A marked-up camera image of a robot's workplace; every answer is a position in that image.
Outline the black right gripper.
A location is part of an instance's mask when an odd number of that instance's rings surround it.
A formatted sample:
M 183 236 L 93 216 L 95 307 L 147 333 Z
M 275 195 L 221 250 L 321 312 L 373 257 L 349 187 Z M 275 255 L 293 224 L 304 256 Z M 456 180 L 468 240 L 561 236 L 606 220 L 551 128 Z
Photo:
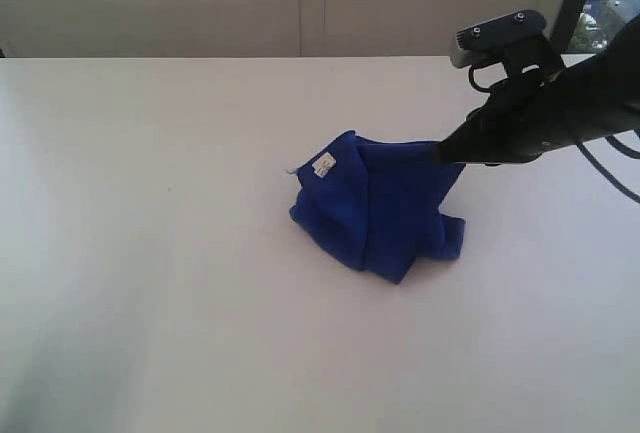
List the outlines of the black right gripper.
M 489 97 L 482 125 L 465 121 L 437 142 L 442 164 L 528 163 L 544 153 L 639 128 L 639 19 L 603 51 L 516 99 Z

